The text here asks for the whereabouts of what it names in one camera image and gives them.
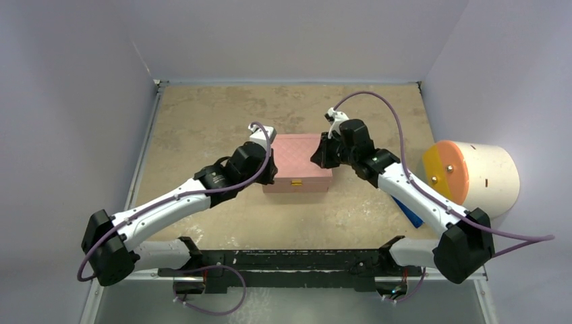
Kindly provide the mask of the pink jewelry box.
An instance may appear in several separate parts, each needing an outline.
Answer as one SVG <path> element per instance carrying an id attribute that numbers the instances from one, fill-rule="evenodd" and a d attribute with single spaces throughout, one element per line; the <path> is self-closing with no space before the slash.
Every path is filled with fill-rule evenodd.
<path id="1" fill-rule="evenodd" d="M 262 187 L 266 194 L 327 192 L 333 172 L 311 162 L 320 134 L 278 134 L 272 143 L 278 169 L 274 183 Z"/>

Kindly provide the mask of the blue stapler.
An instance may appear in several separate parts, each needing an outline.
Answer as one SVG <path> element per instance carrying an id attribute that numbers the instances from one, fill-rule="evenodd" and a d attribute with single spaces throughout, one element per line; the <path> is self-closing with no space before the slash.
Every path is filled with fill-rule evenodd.
<path id="1" fill-rule="evenodd" d="M 404 214 L 404 216 L 407 217 L 409 222 L 415 228 L 419 228 L 424 224 L 423 220 L 419 218 L 411 209 L 406 207 L 400 200 L 396 199 L 394 196 L 392 196 L 391 198 L 395 201 L 401 212 Z"/>

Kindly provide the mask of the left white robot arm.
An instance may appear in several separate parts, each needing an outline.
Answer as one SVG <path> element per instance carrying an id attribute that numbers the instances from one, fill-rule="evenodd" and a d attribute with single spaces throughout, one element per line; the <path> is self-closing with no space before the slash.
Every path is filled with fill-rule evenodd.
<path id="1" fill-rule="evenodd" d="M 76 279 L 96 279 L 101 286 L 112 286 L 133 272 L 157 268 L 195 275 L 201 258 L 192 252 L 191 239 L 147 239 L 187 216 L 234 199 L 250 184 L 271 184 L 276 173 L 270 144 L 247 141 L 230 157 L 203 167 L 154 200 L 113 215 L 104 209 L 91 214 L 81 241 L 85 257 Z"/>

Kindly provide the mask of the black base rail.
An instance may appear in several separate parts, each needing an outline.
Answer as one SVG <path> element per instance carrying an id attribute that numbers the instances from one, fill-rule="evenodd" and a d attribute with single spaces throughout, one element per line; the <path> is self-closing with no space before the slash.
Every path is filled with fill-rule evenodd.
<path id="1" fill-rule="evenodd" d="M 158 275 L 175 279 L 179 295 L 224 294 L 228 288 L 348 288 L 402 296 L 407 279 L 421 267 L 391 260 L 389 246 L 343 250 L 200 250 L 184 237 L 185 263 L 161 267 Z"/>

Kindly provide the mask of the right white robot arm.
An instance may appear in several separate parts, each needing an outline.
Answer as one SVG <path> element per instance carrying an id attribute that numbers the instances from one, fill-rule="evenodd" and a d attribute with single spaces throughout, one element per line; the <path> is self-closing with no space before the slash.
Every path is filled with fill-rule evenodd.
<path id="1" fill-rule="evenodd" d="M 436 240 L 399 238 L 379 256 L 380 269 L 389 275 L 404 266 L 429 267 L 460 284 L 495 254 L 490 218 L 481 209 L 469 211 L 431 189 L 412 174 L 399 158 L 375 148 L 364 122 L 346 117 L 328 119 L 310 160 L 322 169 L 350 166 L 358 178 L 396 198 L 438 235 Z"/>

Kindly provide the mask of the white cylinder orange lid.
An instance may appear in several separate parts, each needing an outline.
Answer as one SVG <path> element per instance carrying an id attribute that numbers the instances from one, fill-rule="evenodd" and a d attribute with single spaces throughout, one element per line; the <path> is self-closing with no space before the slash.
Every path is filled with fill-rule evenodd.
<path id="1" fill-rule="evenodd" d="M 432 189 L 491 219 L 505 214 L 519 196 L 515 162 L 499 146 L 441 140 L 422 155 L 422 165 Z"/>

